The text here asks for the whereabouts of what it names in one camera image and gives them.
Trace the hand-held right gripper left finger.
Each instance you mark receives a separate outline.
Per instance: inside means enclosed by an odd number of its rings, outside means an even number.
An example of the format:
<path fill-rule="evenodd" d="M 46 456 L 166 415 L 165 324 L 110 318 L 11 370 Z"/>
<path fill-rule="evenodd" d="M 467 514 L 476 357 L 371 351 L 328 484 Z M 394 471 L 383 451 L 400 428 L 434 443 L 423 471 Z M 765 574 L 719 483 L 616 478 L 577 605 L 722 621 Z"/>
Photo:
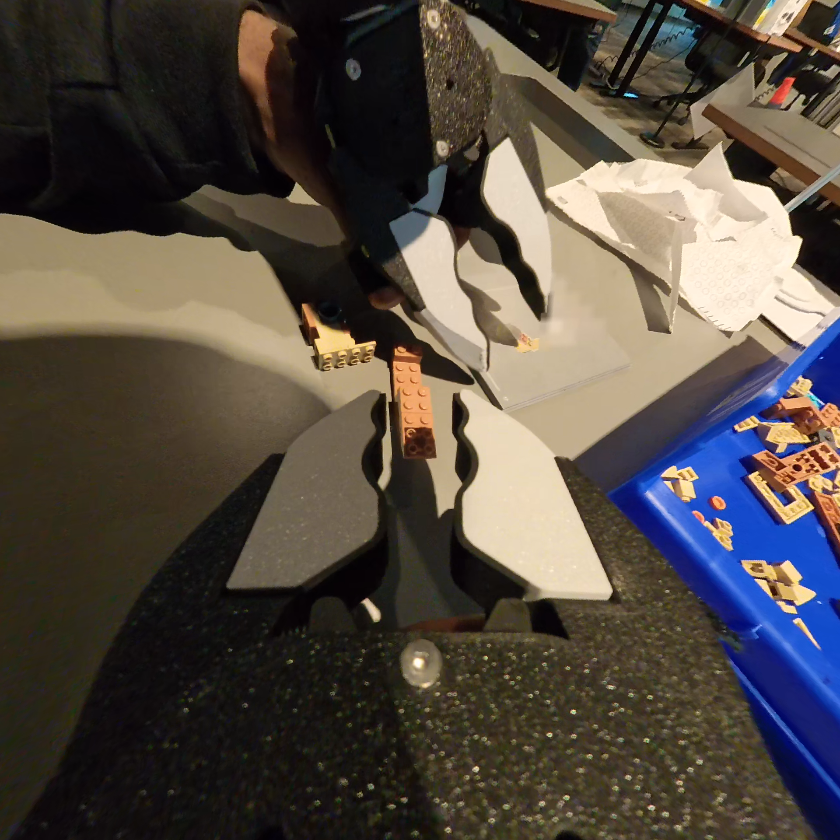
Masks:
<path fill-rule="evenodd" d="M 311 591 L 382 540 L 385 415 L 385 394 L 367 391 L 289 446 L 229 591 Z"/>

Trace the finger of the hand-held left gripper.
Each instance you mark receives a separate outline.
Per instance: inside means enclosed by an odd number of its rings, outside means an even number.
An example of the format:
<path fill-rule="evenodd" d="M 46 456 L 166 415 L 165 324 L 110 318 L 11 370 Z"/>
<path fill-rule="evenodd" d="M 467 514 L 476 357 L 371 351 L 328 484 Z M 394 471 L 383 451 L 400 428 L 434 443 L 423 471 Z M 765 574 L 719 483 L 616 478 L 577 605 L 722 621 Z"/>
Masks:
<path fill-rule="evenodd" d="M 417 319 L 470 369 L 487 371 L 489 341 L 459 283 L 453 229 L 422 212 L 396 218 L 390 229 L 421 300 Z"/>
<path fill-rule="evenodd" d="M 544 195 L 532 183 L 511 137 L 488 153 L 485 207 L 502 260 L 517 279 L 534 316 L 547 314 L 553 287 L 553 255 Z"/>

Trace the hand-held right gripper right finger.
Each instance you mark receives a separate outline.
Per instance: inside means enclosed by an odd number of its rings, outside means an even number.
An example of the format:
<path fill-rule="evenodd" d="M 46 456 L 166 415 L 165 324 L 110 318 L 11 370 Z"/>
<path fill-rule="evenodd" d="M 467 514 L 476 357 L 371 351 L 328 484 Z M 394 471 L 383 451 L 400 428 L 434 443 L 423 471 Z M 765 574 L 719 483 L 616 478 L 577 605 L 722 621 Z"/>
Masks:
<path fill-rule="evenodd" d="M 472 391 L 455 394 L 455 536 L 526 601 L 608 601 L 613 586 L 553 451 Z"/>

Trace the small tan grey brick assembly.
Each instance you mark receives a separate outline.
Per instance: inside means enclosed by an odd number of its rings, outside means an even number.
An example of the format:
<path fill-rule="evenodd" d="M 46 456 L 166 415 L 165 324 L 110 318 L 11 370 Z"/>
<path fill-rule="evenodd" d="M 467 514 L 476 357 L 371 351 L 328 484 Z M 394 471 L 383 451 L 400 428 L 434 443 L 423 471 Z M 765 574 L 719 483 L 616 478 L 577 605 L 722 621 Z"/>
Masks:
<path fill-rule="evenodd" d="M 357 343 L 343 321 L 340 319 L 332 322 L 323 321 L 320 318 L 318 310 L 309 303 L 301 304 L 301 331 L 305 340 L 312 348 L 315 364 L 314 340 L 326 339 L 327 341 L 333 342 L 351 340 Z"/>

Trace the orange toy brick assembly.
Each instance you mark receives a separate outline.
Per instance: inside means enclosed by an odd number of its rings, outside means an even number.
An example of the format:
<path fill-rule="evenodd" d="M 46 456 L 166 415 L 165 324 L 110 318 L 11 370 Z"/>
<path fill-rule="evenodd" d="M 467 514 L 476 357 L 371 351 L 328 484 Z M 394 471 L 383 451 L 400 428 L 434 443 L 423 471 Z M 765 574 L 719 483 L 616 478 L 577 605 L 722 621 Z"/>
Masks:
<path fill-rule="evenodd" d="M 434 459 L 434 410 L 431 392 L 423 382 L 423 349 L 398 343 L 392 351 L 392 395 L 398 442 L 405 459 Z"/>

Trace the pile of small toy bricks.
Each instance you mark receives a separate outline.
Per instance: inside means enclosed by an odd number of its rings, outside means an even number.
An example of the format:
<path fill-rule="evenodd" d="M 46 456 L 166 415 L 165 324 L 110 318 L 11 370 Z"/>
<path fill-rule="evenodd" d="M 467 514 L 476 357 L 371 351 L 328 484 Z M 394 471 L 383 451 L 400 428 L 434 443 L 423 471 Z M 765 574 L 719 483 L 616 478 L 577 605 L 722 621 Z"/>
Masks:
<path fill-rule="evenodd" d="M 838 549 L 838 406 L 816 397 L 811 380 L 798 376 L 785 394 L 761 416 L 750 415 L 732 426 L 736 434 L 754 432 L 762 449 L 748 458 L 752 467 L 742 480 L 780 526 L 790 527 L 814 513 L 832 530 Z M 659 479 L 683 503 L 697 501 L 697 472 L 671 465 Z M 726 551 L 734 551 L 732 524 L 719 516 L 692 515 Z M 792 624 L 817 648 L 799 607 L 816 598 L 804 586 L 792 561 L 741 560 L 741 567 Z"/>

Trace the blue plastic bin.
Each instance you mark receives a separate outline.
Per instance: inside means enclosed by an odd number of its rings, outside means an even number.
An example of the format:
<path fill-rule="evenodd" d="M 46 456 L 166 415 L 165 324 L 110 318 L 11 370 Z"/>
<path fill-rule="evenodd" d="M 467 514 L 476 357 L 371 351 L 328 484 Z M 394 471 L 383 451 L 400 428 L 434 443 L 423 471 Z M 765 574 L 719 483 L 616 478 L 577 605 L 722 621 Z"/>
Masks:
<path fill-rule="evenodd" d="M 732 426 L 761 416 L 798 376 L 838 406 L 838 310 L 750 375 L 699 422 L 667 443 L 612 498 L 727 628 L 726 649 L 781 774 L 821 838 L 839 825 L 839 572 L 832 530 L 812 513 L 776 524 L 742 480 L 762 449 Z M 698 474 L 697 500 L 681 502 L 659 479 L 669 466 Z M 733 528 L 729 552 L 692 515 Z M 817 649 L 741 567 L 741 560 L 792 561 L 815 599 L 799 607 Z"/>

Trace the person's left forearm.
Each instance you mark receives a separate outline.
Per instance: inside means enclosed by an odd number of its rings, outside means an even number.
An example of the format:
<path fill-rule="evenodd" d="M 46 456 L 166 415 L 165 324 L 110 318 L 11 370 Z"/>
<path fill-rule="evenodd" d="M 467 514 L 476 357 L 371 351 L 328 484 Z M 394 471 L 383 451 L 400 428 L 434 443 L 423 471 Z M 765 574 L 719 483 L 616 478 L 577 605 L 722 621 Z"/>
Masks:
<path fill-rule="evenodd" d="M 258 2 L 2 2 L 2 210 L 287 196 L 251 139 L 238 32 Z"/>

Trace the grey desk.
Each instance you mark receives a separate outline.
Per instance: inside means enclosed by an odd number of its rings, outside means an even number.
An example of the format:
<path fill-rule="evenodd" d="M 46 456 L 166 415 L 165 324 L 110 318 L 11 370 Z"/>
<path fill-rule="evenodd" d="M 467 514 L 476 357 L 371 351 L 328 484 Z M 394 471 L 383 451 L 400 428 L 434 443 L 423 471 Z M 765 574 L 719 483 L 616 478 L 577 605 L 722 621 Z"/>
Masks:
<path fill-rule="evenodd" d="M 543 171 L 595 152 L 653 153 L 487 26 L 524 84 Z M 132 604 L 175 549 L 268 456 L 330 408 L 380 386 L 385 362 L 315 371 L 298 328 L 311 286 L 359 307 L 340 233 L 289 201 L 207 188 L 183 203 L 2 216 L 2 837 L 38 799 Z M 764 320 L 724 333 L 565 216 L 564 302 L 630 366 L 514 414 L 612 489 L 785 348 Z M 390 625 L 465 615 L 448 572 L 455 443 L 396 469 L 391 562 L 374 597 Z"/>

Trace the wooden background desk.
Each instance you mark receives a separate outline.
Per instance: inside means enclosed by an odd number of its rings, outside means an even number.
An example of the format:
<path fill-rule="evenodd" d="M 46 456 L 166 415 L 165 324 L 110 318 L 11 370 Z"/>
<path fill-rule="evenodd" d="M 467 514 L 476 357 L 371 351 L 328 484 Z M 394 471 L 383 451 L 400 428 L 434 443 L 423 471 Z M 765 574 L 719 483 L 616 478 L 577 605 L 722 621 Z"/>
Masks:
<path fill-rule="evenodd" d="M 799 114 L 716 103 L 702 114 L 731 140 L 724 156 L 740 180 L 764 182 L 782 169 L 808 186 L 838 166 L 838 137 Z"/>

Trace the person's left hand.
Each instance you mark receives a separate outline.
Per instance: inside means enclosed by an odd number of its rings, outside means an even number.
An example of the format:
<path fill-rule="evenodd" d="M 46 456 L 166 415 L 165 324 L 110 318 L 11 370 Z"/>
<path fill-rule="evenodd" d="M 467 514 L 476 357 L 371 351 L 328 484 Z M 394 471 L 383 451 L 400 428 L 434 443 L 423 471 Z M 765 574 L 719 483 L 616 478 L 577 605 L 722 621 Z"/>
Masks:
<path fill-rule="evenodd" d="M 329 172 L 329 143 L 314 118 L 317 71 L 297 33 L 256 10 L 238 27 L 238 76 L 252 141 L 281 174 L 326 207 L 344 238 L 350 225 Z"/>

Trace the grey instruction booklet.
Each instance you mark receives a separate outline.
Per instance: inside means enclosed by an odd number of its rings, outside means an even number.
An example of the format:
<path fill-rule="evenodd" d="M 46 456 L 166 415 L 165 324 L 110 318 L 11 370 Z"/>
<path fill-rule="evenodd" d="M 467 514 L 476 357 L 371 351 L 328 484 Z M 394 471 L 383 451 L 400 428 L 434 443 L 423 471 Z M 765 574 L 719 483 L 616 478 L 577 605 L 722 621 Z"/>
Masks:
<path fill-rule="evenodd" d="M 606 323 L 579 293 L 562 286 L 552 298 L 554 317 L 538 321 L 511 273 L 489 264 L 460 285 L 472 300 L 476 320 L 502 342 L 489 342 L 487 372 L 468 371 L 448 348 L 426 350 L 422 370 L 440 380 L 478 385 L 499 408 L 512 412 L 629 365 Z"/>

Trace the crumpled white paper pile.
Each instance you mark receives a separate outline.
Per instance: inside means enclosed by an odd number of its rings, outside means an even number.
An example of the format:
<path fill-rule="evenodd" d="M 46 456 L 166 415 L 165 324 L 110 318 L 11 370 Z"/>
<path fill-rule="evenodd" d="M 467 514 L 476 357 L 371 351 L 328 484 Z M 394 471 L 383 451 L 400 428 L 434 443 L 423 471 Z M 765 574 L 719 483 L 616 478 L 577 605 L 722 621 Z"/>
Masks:
<path fill-rule="evenodd" d="M 716 329 L 760 317 L 799 340 L 838 308 L 796 267 L 802 238 L 769 187 L 733 177 L 722 147 L 696 165 L 598 162 L 546 197 L 605 245 L 670 288 Z"/>

